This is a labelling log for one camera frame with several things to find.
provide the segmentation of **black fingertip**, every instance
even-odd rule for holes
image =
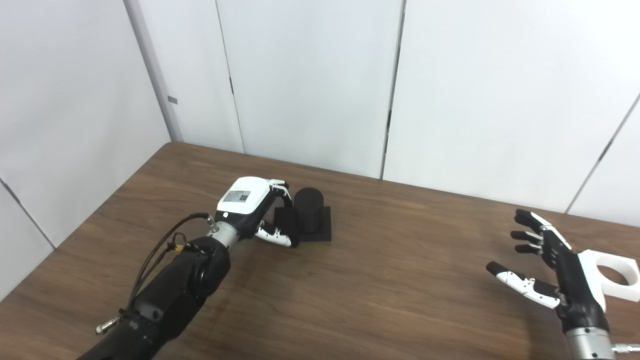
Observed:
[[[537,254],[538,253],[538,249],[525,244],[516,245],[514,249],[519,254]]]
[[[531,212],[524,209],[516,209],[517,217],[531,218]]]
[[[521,217],[520,215],[516,215],[515,218],[513,218],[513,220],[515,220],[515,222],[517,222],[520,225],[524,225],[527,227],[531,227],[533,224],[531,223],[531,219],[527,218],[527,217]]]
[[[529,240],[529,235],[524,231],[512,231],[511,238],[516,240]]]
[[[296,247],[298,247],[298,245],[300,245],[300,241],[298,241],[297,238],[294,238],[294,237],[290,236],[289,240],[291,240],[290,248],[292,248],[292,249],[295,249]]]
[[[536,293],[540,293],[544,296],[548,297],[557,297],[557,286],[551,285],[548,282],[544,282],[542,280],[537,280],[533,283],[533,290]]]
[[[509,269],[506,267],[492,261],[486,265],[486,270],[489,271],[493,276],[498,275],[501,272],[507,272]]]

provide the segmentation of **cable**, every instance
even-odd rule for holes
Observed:
[[[175,244],[175,237],[178,235],[182,237],[182,242],[187,244],[187,236],[184,233],[181,233],[180,231],[176,231],[175,233],[173,233],[173,238],[171,239],[171,242]]]
[[[133,306],[133,300],[135,299],[136,295],[138,294],[138,292],[140,290],[140,287],[145,282],[145,280],[147,279],[147,277],[149,276],[151,271],[153,271],[153,269],[157,266],[157,264],[160,263],[160,260],[162,260],[164,255],[168,251],[170,251],[169,249],[167,249],[164,252],[162,252],[161,255],[158,257],[158,259],[156,259],[156,262],[152,265],[151,269],[148,272],[146,272],[146,269],[147,269],[147,266],[149,265],[149,262],[154,257],[154,255],[157,253],[157,251],[160,249],[160,247],[162,247],[162,244],[164,244],[166,242],[166,240],[169,238],[169,236],[171,236],[171,234],[173,234],[180,226],[184,225],[184,223],[189,222],[190,220],[193,220],[193,219],[196,219],[196,218],[208,219],[210,217],[211,217],[211,215],[208,214],[208,213],[191,214],[188,217],[183,218],[182,220],[180,220],[177,224],[175,224],[171,228],[171,230],[169,230],[158,241],[156,246],[153,248],[153,250],[151,250],[151,252],[147,256],[145,262],[142,263],[142,266],[140,267],[140,271],[138,272],[138,275],[136,276],[136,281],[133,283],[133,288],[131,289],[131,294],[129,295],[129,300],[127,301],[127,307],[124,310],[125,312],[131,311],[131,308]],[[175,233],[173,235],[173,242],[174,243],[175,243],[175,237],[176,237],[177,234],[182,234],[182,233]]]

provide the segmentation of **white wall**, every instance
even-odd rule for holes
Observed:
[[[247,154],[380,176],[400,0],[218,0]]]
[[[243,152],[215,0],[128,0],[177,141]],[[167,100],[170,95],[178,104]]]
[[[566,211],[640,90],[637,1],[408,0],[384,179]]]
[[[9,192],[0,184],[0,300],[53,250]]]
[[[569,214],[640,226],[640,106],[630,114]]]
[[[0,177],[59,245],[166,126],[121,1],[2,1],[0,49]]]

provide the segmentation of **label sticker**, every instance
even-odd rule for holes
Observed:
[[[250,193],[247,190],[234,190],[229,192],[222,202],[246,202]]]

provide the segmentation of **wooden table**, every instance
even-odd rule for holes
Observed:
[[[171,143],[0,304],[0,359],[88,350],[153,244],[187,214],[213,212],[240,176],[320,189],[333,241],[236,245],[220,289],[157,359],[569,358],[554,312],[484,269],[496,260],[555,282],[542,260],[513,251],[517,206]],[[638,228],[538,213],[578,249],[640,258]],[[613,340],[640,341],[640,305],[607,305]]]

